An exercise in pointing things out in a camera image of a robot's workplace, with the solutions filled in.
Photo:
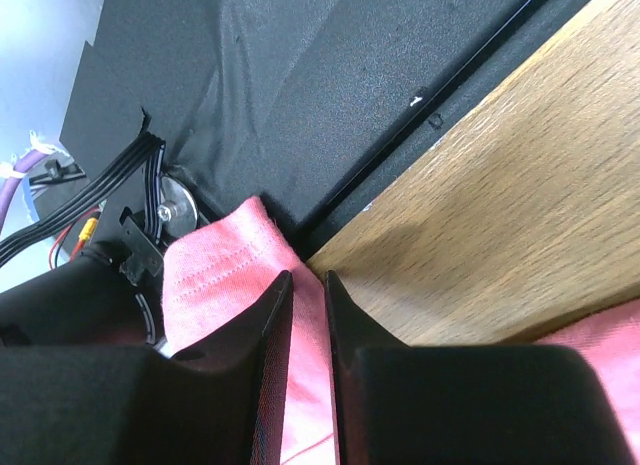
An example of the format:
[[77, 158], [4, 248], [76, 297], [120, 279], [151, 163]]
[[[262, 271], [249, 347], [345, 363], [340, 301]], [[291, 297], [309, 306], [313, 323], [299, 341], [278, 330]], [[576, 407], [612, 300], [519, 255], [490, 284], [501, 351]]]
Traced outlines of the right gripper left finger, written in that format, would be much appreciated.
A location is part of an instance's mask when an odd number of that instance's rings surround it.
[[293, 278], [172, 357], [131, 346], [1, 352], [5, 464], [276, 464]]

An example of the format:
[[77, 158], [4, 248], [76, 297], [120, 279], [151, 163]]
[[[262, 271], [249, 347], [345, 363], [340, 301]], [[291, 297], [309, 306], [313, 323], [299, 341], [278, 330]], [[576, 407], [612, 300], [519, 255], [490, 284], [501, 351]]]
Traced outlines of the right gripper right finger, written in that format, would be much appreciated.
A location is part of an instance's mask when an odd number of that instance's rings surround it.
[[555, 345], [410, 346], [329, 272], [340, 464], [631, 464], [595, 370]]

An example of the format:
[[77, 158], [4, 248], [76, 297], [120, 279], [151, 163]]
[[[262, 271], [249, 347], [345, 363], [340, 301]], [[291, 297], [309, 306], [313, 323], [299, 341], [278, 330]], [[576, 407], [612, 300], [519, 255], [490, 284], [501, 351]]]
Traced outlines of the pink t-shirt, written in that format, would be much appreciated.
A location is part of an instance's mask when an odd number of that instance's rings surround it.
[[[293, 275], [293, 326], [281, 461], [336, 461], [324, 291], [257, 197], [174, 242], [164, 256], [162, 310], [170, 349], [205, 338], [252, 305], [280, 274]], [[590, 315], [543, 338], [577, 350], [595, 369], [632, 452], [639, 451], [639, 303]]]

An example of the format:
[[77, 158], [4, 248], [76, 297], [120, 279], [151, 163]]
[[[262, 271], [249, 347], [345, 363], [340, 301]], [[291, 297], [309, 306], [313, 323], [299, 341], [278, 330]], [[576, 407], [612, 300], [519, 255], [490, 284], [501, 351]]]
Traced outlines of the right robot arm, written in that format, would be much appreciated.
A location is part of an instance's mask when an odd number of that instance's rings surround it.
[[[172, 358], [108, 243], [1, 296], [5, 464], [276, 464], [294, 279]], [[341, 464], [630, 464], [594, 369], [559, 346], [412, 347], [324, 286]]]

